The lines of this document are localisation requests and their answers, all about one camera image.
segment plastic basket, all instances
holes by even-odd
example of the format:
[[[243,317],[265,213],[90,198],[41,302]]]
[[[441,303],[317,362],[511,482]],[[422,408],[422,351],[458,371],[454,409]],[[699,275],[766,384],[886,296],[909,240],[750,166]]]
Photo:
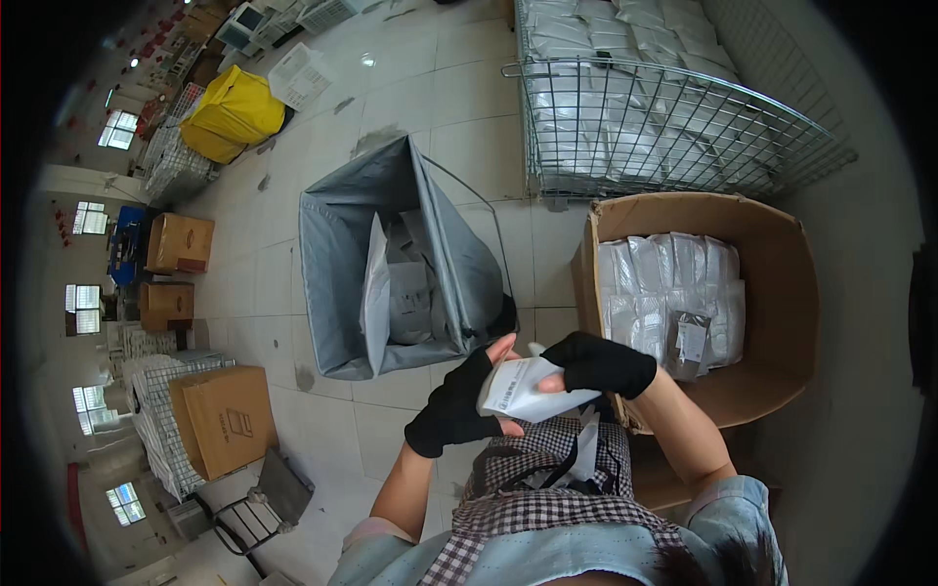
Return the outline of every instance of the plastic basket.
[[[270,51],[274,48],[274,43],[296,27],[296,17],[304,7],[302,3],[294,2],[283,12],[278,12],[251,33],[250,42]]]
[[[345,0],[325,0],[322,4],[305,8],[296,21],[313,35],[319,35],[342,21],[347,21],[358,11]]]
[[[333,77],[322,53],[296,43],[270,70],[267,81],[274,98],[303,112],[332,83]]]

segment gray fabric bag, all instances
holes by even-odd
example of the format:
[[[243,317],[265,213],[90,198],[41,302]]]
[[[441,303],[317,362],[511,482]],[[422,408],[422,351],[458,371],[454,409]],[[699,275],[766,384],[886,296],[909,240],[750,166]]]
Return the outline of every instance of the gray fabric bag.
[[[324,376],[372,377],[358,319],[371,221],[375,212],[390,221],[418,208],[445,302],[448,339],[388,345],[381,374],[460,358],[488,342],[487,327],[505,301],[501,269],[405,136],[348,162],[300,196],[303,288],[316,367]]]

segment yellow bag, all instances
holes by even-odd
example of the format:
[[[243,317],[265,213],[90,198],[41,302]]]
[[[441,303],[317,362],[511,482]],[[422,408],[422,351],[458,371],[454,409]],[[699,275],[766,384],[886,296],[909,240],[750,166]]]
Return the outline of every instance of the yellow bag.
[[[198,108],[179,123],[182,140],[200,155],[230,163],[283,126],[285,106],[267,80],[232,65],[205,88]]]

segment stack of packages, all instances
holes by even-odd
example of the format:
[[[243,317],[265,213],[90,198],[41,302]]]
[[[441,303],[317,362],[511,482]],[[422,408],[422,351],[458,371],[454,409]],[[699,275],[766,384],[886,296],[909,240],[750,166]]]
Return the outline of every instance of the stack of packages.
[[[655,234],[599,245],[605,337],[650,354],[679,381],[743,357],[746,286],[736,249],[710,236]]]
[[[447,339],[446,307],[429,258],[420,210],[400,212],[386,228],[375,213],[359,318],[373,376],[388,343]]]
[[[524,0],[524,34],[540,59],[529,87],[547,174],[615,182],[769,188],[779,165],[771,130],[748,97],[676,71],[739,83],[693,0]]]

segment forearm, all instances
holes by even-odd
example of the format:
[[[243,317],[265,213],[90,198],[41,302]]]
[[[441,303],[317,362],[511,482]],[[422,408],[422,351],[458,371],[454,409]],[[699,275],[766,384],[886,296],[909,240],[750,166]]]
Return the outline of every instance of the forearm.
[[[695,493],[736,475],[717,426],[663,369],[629,407],[655,433],[671,467]]]
[[[371,508],[372,517],[386,518],[419,543],[427,515],[433,460],[417,454],[407,442]]]

